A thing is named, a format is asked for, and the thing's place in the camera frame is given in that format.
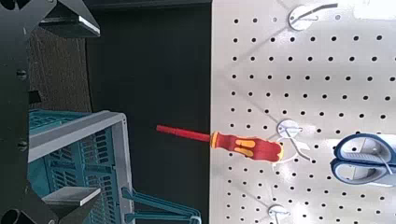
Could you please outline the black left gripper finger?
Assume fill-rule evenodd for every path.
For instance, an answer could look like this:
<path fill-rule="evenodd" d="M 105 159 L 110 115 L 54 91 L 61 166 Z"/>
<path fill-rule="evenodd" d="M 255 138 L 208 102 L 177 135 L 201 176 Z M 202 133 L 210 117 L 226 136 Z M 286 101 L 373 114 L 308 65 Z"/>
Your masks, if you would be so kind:
<path fill-rule="evenodd" d="M 18 224 L 82 224 L 100 196 L 99 188 L 63 187 L 40 198 L 29 190 Z"/>
<path fill-rule="evenodd" d="M 29 32 L 41 27 L 64 38 L 99 37 L 100 26 L 83 0 L 30 0 Z"/>

